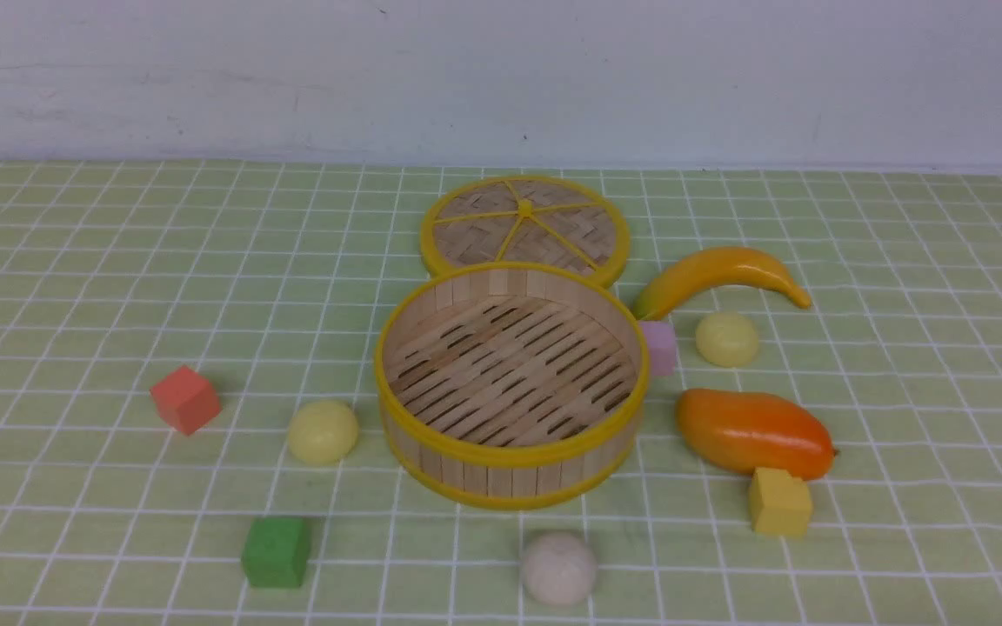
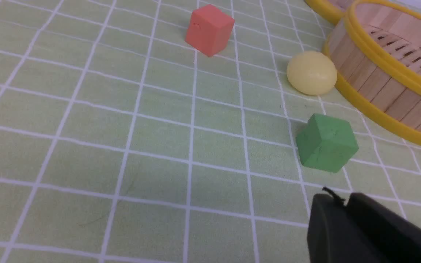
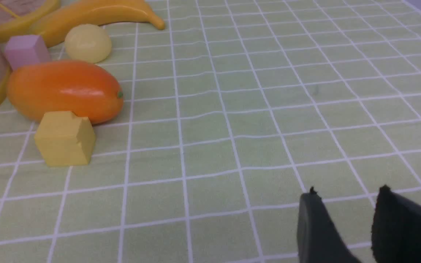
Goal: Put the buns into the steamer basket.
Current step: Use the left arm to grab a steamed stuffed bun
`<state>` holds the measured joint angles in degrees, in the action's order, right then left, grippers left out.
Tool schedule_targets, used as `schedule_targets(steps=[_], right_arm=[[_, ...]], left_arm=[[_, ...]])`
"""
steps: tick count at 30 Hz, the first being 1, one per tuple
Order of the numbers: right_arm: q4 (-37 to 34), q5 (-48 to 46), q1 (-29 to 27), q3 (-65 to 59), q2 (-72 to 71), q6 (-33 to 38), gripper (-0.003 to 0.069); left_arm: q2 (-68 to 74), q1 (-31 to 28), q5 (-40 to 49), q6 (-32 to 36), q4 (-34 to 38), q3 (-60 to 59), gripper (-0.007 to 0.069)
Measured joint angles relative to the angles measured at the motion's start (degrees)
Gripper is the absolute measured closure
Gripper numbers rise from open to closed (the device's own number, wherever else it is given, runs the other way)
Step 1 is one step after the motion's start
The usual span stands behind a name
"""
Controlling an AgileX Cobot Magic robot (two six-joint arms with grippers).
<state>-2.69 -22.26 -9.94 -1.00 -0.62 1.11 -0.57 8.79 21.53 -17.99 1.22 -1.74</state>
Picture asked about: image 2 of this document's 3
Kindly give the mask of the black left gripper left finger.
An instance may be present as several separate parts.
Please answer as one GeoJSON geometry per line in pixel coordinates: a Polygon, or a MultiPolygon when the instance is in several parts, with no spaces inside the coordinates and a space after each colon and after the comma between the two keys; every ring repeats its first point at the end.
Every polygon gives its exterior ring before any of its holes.
{"type": "Polygon", "coordinates": [[[344,205],[345,199],[327,187],[311,202],[307,246],[311,263],[379,263],[371,246],[344,205]]]}

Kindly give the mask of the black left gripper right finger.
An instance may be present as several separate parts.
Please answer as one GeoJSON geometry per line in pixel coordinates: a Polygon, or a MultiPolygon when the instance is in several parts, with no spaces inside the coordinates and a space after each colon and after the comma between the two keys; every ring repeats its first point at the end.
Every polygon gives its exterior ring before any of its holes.
{"type": "Polygon", "coordinates": [[[421,263],[421,228],[363,193],[350,194],[346,211],[391,263],[421,263]]]}

